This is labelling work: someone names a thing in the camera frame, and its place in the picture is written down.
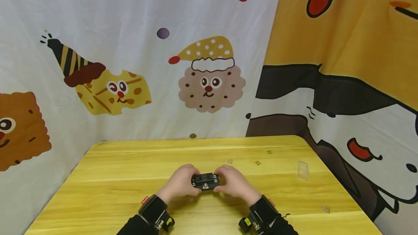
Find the cartoon mouth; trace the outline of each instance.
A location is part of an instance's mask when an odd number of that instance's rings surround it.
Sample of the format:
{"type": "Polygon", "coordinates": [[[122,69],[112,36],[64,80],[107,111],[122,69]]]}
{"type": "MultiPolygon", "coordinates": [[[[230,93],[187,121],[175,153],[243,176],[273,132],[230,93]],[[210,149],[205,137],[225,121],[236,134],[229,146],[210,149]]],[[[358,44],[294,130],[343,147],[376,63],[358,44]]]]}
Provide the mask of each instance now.
{"type": "Polygon", "coordinates": [[[205,92],[205,93],[203,94],[203,96],[207,96],[207,97],[213,97],[213,95],[214,95],[214,94],[208,95],[208,92],[205,92]]]}
{"type": "Polygon", "coordinates": [[[311,18],[317,18],[331,6],[332,0],[308,0],[306,13],[311,18]]]}
{"type": "Polygon", "coordinates": [[[2,144],[0,144],[0,148],[5,147],[8,143],[10,142],[10,139],[7,139],[6,141],[4,141],[2,144]]]}
{"type": "Polygon", "coordinates": [[[402,0],[396,0],[396,1],[390,2],[390,4],[399,13],[403,13],[404,15],[407,15],[408,17],[412,17],[412,18],[418,20],[418,13],[412,12],[412,11],[407,9],[411,6],[410,3],[404,2],[402,0]]]}
{"type": "Polygon", "coordinates": [[[367,161],[371,161],[372,159],[376,159],[376,160],[383,159],[382,155],[379,155],[379,157],[376,157],[375,155],[372,154],[372,152],[370,151],[368,147],[359,145],[355,138],[351,138],[347,142],[347,147],[349,151],[351,152],[351,154],[360,161],[367,162],[367,161]]]}
{"type": "Polygon", "coordinates": [[[118,103],[126,103],[128,100],[126,99],[125,101],[122,101],[121,98],[118,98],[118,103]]]}

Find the person's left hand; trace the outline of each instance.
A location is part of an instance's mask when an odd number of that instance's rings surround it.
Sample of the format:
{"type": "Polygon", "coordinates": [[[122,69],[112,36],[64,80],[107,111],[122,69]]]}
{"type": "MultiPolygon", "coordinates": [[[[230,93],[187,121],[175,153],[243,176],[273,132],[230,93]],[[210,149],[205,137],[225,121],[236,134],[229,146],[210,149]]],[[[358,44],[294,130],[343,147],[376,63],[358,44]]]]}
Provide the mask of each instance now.
{"type": "Polygon", "coordinates": [[[201,189],[194,188],[191,182],[192,176],[195,174],[200,174],[200,172],[192,164],[180,166],[156,195],[165,204],[176,197],[197,196],[201,193],[201,189]]]}

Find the white curtain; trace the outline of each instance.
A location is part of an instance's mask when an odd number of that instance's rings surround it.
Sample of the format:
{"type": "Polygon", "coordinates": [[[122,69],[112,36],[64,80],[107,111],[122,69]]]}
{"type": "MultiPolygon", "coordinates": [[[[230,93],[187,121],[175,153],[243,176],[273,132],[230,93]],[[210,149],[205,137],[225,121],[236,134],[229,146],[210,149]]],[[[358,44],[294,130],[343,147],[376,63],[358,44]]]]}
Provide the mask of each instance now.
{"type": "Polygon", "coordinates": [[[277,2],[0,0],[2,234],[96,142],[245,136],[277,2]]]}

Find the yellow curtain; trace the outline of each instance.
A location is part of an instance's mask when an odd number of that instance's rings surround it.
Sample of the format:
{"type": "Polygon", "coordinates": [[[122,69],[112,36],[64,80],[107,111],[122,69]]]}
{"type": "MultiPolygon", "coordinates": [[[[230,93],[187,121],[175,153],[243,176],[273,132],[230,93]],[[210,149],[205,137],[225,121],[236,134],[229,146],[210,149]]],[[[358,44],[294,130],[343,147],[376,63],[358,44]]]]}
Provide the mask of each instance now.
{"type": "Polygon", "coordinates": [[[418,0],[279,0],[247,136],[302,136],[385,234],[418,223],[418,0]]]}

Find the black device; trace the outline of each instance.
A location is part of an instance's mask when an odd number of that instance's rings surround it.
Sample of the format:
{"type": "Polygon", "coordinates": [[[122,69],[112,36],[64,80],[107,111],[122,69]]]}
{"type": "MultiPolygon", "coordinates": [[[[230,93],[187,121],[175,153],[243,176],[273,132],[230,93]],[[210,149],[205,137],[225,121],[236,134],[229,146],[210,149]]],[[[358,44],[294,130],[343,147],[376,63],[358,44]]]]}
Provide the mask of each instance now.
{"type": "Polygon", "coordinates": [[[156,230],[170,231],[174,226],[174,219],[167,213],[167,205],[155,194],[143,201],[138,215],[156,230]]]}
{"type": "Polygon", "coordinates": [[[279,216],[272,201],[262,196],[261,199],[250,207],[250,215],[239,221],[239,227],[244,233],[255,228],[259,235],[266,233],[270,229],[270,224],[279,216]]]}
{"type": "Polygon", "coordinates": [[[212,172],[205,174],[196,174],[192,177],[192,185],[195,188],[199,188],[202,191],[212,190],[216,186],[219,186],[219,175],[212,172]]]}

